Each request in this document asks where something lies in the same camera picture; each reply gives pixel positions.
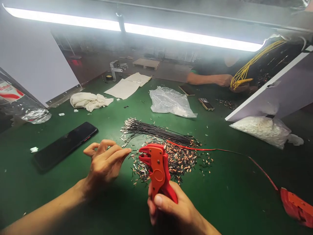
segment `water bottle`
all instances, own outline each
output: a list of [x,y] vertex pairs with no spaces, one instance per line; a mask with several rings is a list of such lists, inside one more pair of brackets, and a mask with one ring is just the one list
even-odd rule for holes
[[0,78],[0,108],[6,114],[39,124],[48,121],[51,113],[32,98],[16,89],[12,84]]

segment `rag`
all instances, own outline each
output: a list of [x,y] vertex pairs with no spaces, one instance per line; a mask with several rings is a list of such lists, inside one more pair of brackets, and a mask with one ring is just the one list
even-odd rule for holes
[[92,94],[87,92],[76,93],[71,96],[70,102],[74,108],[85,108],[92,112],[94,109],[108,106],[114,99],[107,99],[100,94]]

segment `fluorescent light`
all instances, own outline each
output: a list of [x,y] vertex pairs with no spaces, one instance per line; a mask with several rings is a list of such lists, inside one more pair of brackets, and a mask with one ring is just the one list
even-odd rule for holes
[[125,23],[125,31],[128,33],[141,34],[157,38],[171,39],[177,41],[191,42],[209,46],[224,47],[235,50],[256,52],[263,44],[237,41],[232,39],[218,38],[201,34],[186,33],[177,30],[155,28],[144,25]]
[[8,8],[8,7],[5,7],[4,5],[3,7],[12,16],[15,16],[18,18],[51,22],[51,23],[57,23],[57,24],[68,24],[68,25],[83,26],[83,27],[90,27],[90,28],[121,31],[120,25],[117,21],[62,15],[62,14],[24,10],[24,9],[17,9],[17,8]]
[[[24,9],[17,9],[17,8],[9,8],[9,7],[5,7],[3,4],[2,6],[12,16],[15,16],[18,18],[51,22],[51,23],[57,23],[57,24],[68,24],[68,25],[83,26],[83,27],[90,27],[90,28],[121,31],[120,25],[117,21],[62,15],[62,14],[24,10]],[[237,41],[237,40],[232,40],[232,39],[218,38],[218,37],[212,37],[212,36],[194,34],[194,33],[186,33],[186,32],[177,31],[177,30],[162,29],[162,28],[149,27],[149,26],[130,24],[130,23],[125,23],[124,26],[125,26],[126,32],[128,33],[141,34],[141,35],[152,36],[152,37],[157,37],[157,38],[191,42],[191,43],[216,46],[216,47],[224,47],[224,48],[230,48],[230,49],[242,50],[242,51],[250,51],[250,52],[258,51],[259,49],[262,48],[262,46],[265,43],[264,42],[263,44],[258,44],[258,43],[252,43],[252,42]]]

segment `hand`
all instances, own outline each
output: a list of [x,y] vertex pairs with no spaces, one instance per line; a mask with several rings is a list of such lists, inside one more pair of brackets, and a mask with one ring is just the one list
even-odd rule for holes
[[178,204],[162,194],[157,194],[152,201],[152,186],[149,185],[148,207],[151,224],[157,222],[158,210],[174,216],[181,228],[182,234],[220,234],[194,207],[192,202],[175,182],[170,181],[170,185],[175,191]]
[[249,83],[243,83],[242,85],[238,86],[235,90],[234,90],[234,87],[229,87],[229,89],[233,93],[240,93],[240,92],[244,92],[244,91],[249,91],[250,90],[250,84]]
[[221,75],[215,75],[214,83],[223,86],[223,87],[229,87],[231,85],[232,75],[230,74],[221,74]]
[[83,193],[86,196],[93,195],[114,181],[130,151],[131,149],[122,149],[112,140],[102,140],[100,144],[88,146],[83,152],[91,157],[91,166],[88,176],[81,184]]

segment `green workbench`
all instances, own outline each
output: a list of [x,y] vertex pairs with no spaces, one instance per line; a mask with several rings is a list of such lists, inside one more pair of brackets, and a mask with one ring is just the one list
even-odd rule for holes
[[[105,83],[102,78],[90,82],[83,92],[103,92],[115,83]],[[232,110],[215,101],[230,99],[236,95],[227,89],[199,86],[194,89],[199,96],[208,98],[216,108],[206,111],[197,97],[188,97],[197,118],[183,118],[173,114],[153,113],[149,90],[166,86],[180,91],[181,83],[151,79],[126,100],[114,100],[109,106],[96,109],[91,115],[85,109],[74,113],[69,100],[50,109],[52,117],[39,125],[26,123],[11,128],[0,135],[1,158],[1,227],[18,220],[72,187],[87,176],[90,158],[82,153],[93,142],[112,139],[123,145],[120,129],[129,117],[143,122],[168,127],[183,134],[192,134],[205,148],[228,149],[251,156],[270,175],[278,187],[292,187],[280,173],[280,163],[292,159],[299,149],[282,151],[271,145],[229,127],[225,117]],[[86,141],[64,161],[46,174],[39,174],[32,164],[30,148],[39,150],[60,136],[88,121],[99,133]],[[134,149],[141,147],[141,137],[133,139]],[[312,234],[313,230],[299,225],[284,211],[280,196],[269,180],[247,157],[228,152],[211,152],[214,159],[210,168],[199,171],[199,166],[183,177],[184,192],[199,212],[222,234]],[[58,234],[150,234],[147,191],[145,183],[131,182],[133,159],[126,159],[118,179],[107,191],[83,206],[65,223]]]

